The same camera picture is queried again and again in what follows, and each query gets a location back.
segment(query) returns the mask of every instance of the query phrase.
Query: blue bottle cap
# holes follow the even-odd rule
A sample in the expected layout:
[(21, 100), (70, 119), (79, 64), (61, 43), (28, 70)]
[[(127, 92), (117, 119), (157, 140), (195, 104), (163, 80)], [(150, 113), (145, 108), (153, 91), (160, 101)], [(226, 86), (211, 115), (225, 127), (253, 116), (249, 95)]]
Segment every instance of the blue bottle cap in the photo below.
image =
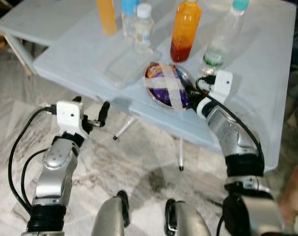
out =
[(126, 15), (134, 15), (140, 0), (121, 0), (121, 11)]
[(249, 5), (249, 0), (234, 0), (233, 8), (237, 11), (244, 11)]

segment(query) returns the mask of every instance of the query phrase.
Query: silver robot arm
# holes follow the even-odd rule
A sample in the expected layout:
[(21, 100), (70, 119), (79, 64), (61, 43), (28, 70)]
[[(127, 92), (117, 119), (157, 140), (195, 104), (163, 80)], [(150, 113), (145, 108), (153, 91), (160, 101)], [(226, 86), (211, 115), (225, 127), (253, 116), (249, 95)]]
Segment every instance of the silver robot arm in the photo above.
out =
[[(80, 147), (94, 126), (105, 124), (110, 104), (105, 102), (98, 120), (88, 120), (83, 114), (81, 98), (59, 101), (52, 114), (57, 115), (60, 136), (43, 157), (43, 170), (39, 177), (27, 231), (22, 236), (64, 236), (64, 216), (69, 203), (72, 175), (77, 167)], [(100, 209), (92, 236), (123, 236), (129, 224), (127, 195), (120, 191)]]
[[(219, 71), (206, 78), (201, 86), (211, 88), (200, 93), (185, 86), (188, 98), (210, 130), (217, 136), (227, 165), (225, 189), (229, 192), (223, 202), (223, 221), (232, 236), (286, 236), (285, 224), (276, 201), (264, 185), (264, 160), (257, 145), (231, 115), (217, 102), (223, 103), (230, 93), (232, 74)], [(170, 199), (165, 208), (167, 236), (210, 236), (201, 215), (189, 204)]]

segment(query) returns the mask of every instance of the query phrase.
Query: plastic bottle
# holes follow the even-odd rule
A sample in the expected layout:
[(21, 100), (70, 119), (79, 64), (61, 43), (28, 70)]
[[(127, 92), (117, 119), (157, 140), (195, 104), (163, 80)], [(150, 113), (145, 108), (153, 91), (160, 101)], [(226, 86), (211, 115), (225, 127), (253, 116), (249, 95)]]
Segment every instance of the plastic bottle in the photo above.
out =
[(197, 0), (186, 0), (178, 6), (170, 50), (174, 62), (188, 59), (201, 15)]
[(107, 36), (117, 32), (114, 6), (112, 0), (96, 0), (103, 31)]
[(127, 38), (133, 37), (135, 13), (140, 0), (121, 0), (121, 18), (123, 24), (123, 34)]
[(139, 4), (137, 17), (134, 24), (135, 50), (139, 54), (152, 53), (151, 35), (154, 23), (151, 18), (151, 5), (148, 3)]
[(202, 59), (202, 75), (215, 74), (224, 64), (227, 54), (240, 34), (244, 11), (248, 4), (249, 0), (234, 0), (228, 14), (217, 23), (216, 32)]

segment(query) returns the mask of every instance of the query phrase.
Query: white table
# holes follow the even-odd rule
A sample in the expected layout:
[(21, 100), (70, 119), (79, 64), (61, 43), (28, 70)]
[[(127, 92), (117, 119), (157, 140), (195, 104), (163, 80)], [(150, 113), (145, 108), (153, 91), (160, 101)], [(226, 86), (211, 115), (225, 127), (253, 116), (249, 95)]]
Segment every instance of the white table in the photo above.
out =
[[(119, 19), (119, 1), (115, 2)], [(150, 0), (155, 21), (154, 44), (169, 56), (173, 20), (179, 1)], [(203, 15), (192, 53), (181, 66), (198, 78), (198, 65), (213, 32), (214, 21), (229, 9), (231, 2), (199, 1)], [(226, 105), (255, 130), (265, 154), (265, 171), (278, 164), (283, 115), (289, 78), (296, 7), (284, 1), (252, 0), (244, 26), (226, 70), (234, 74), (231, 96)], [(110, 38), (102, 33), (95, 7), (65, 33), (34, 63), (39, 75), (91, 98), (110, 100), (125, 112), (136, 114), (170, 133), (192, 143), (220, 151), (218, 141), (204, 120), (188, 111), (167, 110), (147, 94), (143, 81), (118, 89), (107, 82), (108, 75), (98, 67), (105, 60), (118, 59), (124, 45), (122, 32)]]
[(24, 0), (0, 19), (17, 56), (36, 73), (33, 57), (17, 38), (52, 46), (95, 6), (91, 0)]

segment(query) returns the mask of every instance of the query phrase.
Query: orange juice bottle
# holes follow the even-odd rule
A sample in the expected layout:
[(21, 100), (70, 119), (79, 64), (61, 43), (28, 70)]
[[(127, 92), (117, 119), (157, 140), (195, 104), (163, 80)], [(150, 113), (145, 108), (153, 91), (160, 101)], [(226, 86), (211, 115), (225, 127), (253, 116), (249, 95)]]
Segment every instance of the orange juice bottle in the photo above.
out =
[(107, 36), (117, 32), (113, 0), (96, 0), (103, 31)]
[(178, 6), (171, 44), (171, 58), (174, 62), (187, 60), (193, 46), (202, 9), (197, 0), (186, 0)]

